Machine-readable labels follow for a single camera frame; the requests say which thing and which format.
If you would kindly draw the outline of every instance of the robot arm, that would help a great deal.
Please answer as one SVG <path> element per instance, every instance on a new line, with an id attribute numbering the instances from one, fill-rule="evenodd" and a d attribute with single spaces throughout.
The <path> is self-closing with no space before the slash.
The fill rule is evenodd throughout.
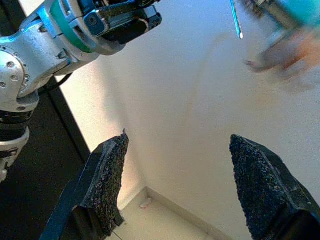
<path id="1" fill-rule="evenodd" d="M 159 1 L 46 0 L 0 38 L 0 183 L 28 142 L 38 89 L 157 27 Z"/>

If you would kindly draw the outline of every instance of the white wall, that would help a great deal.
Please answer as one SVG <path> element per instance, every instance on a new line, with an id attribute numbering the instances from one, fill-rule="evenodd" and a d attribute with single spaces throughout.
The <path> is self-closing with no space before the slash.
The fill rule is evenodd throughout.
<path id="1" fill-rule="evenodd" d="M 163 0 L 158 10 L 159 28 L 62 88 L 90 148 L 127 128 L 131 193 L 143 183 L 140 168 L 151 189 L 237 240 L 250 234 L 233 177 L 233 133 L 278 153 L 320 202 L 319 87 L 301 92 L 272 73 L 250 73 L 242 62 L 266 41 L 242 11 L 245 39 L 237 39 L 229 1 Z"/>

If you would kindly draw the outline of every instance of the tile floor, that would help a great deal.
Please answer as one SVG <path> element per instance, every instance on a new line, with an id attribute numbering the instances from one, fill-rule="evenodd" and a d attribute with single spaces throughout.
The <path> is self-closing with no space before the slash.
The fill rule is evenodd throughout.
<path id="1" fill-rule="evenodd" d="M 154 200 L 148 208 L 141 209 L 145 197 L 137 196 L 122 211 L 126 222 L 106 240 L 214 240 Z"/>

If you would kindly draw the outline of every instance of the baseboard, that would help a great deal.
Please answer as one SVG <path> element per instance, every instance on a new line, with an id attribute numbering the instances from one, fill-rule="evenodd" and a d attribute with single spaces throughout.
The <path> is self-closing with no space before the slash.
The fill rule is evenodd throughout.
<path id="1" fill-rule="evenodd" d="M 215 240 L 233 240 L 231 237 L 227 236 L 224 232 L 220 231 L 212 224 L 202 220 L 201 218 L 197 217 L 196 215 L 190 213 L 183 207 L 175 204 L 173 201 L 167 199 L 163 195 L 157 193 L 156 191 L 152 190 L 149 187 L 145 187 L 141 192 L 145 195 L 147 192 L 147 196 L 156 200 L 157 202 L 161 203 L 180 217 L 184 218 L 188 222 L 192 223 L 193 225 L 197 226 L 198 228 L 202 229 L 208 235 L 213 237 Z"/>

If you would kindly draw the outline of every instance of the black cable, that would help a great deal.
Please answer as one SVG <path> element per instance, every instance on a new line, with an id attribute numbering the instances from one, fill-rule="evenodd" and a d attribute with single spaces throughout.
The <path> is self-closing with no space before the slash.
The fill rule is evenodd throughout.
<path id="1" fill-rule="evenodd" d="M 44 90 L 41 90 L 38 92 L 39 96 L 41 96 L 43 94 L 47 94 L 47 93 L 51 92 L 52 90 L 59 88 L 62 84 L 64 84 L 66 81 L 68 81 L 68 79 L 71 77 L 72 74 L 73 74 L 73 72 L 69 73 L 68 75 L 65 75 L 65 77 L 60 82 L 58 82 L 57 84 L 55 84 L 53 86 L 44 87 L 45 88 Z"/>

